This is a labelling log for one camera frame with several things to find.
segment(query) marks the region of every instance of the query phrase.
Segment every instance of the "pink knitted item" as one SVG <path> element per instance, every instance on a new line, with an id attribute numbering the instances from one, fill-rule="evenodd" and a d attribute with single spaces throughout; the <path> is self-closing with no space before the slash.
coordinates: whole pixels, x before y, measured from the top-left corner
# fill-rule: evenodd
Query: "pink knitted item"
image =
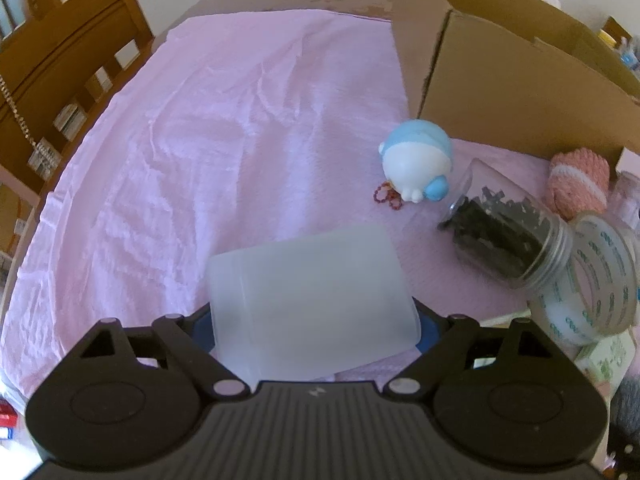
<path id="1" fill-rule="evenodd" d="M 587 148 L 558 153 L 551 159 L 544 202 L 565 220 L 580 211 L 607 208 L 609 163 Z"/>

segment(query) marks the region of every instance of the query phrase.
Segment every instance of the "toy figurine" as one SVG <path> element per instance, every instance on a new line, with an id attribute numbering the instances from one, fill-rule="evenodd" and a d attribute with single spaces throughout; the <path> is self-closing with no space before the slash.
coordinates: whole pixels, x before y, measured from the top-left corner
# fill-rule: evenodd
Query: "toy figurine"
<path id="1" fill-rule="evenodd" d="M 402 201 L 418 203 L 427 198 L 437 202 L 449 192 L 451 141 L 436 124 L 420 119 L 405 121 L 380 144 L 378 151 L 387 182 L 376 191 L 377 202 L 389 200 L 392 208 L 399 209 Z M 387 197 L 379 200 L 377 193 L 384 187 L 388 189 Z"/>

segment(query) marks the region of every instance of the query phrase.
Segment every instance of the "red box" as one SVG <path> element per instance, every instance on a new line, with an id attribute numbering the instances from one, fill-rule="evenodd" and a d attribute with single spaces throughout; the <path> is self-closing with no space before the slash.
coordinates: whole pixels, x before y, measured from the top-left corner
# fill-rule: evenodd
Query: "red box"
<path id="1" fill-rule="evenodd" d="M 15 428 L 18 425 L 18 414 L 14 407 L 0 397 L 0 427 Z"/>

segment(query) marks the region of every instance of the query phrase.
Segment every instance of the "transparent tape roll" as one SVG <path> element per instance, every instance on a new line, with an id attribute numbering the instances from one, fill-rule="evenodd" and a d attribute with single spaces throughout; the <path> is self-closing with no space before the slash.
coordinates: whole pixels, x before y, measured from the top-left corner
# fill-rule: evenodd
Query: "transparent tape roll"
<path id="1" fill-rule="evenodd" d="M 634 321 L 638 283 L 620 232 L 595 213 L 572 221 L 572 256 L 558 278 L 527 301 L 532 319 L 561 346 L 584 346 Z"/>

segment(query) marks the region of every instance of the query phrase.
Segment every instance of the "white stripe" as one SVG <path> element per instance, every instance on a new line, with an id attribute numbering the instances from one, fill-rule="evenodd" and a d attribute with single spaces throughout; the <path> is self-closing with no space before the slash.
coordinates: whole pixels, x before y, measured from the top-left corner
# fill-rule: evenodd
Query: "white stripe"
<path id="1" fill-rule="evenodd" d="M 553 175 L 568 176 L 580 180 L 580 182 L 583 183 L 600 202 L 602 202 L 602 205 L 607 205 L 607 195 L 605 195 L 603 190 L 601 190 L 597 184 L 589 178 L 589 175 L 584 173 L 582 170 L 579 170 L 574 166 L 569 166 L 568 164 L 558 164 L 551 170 L 550 176 Z"/>

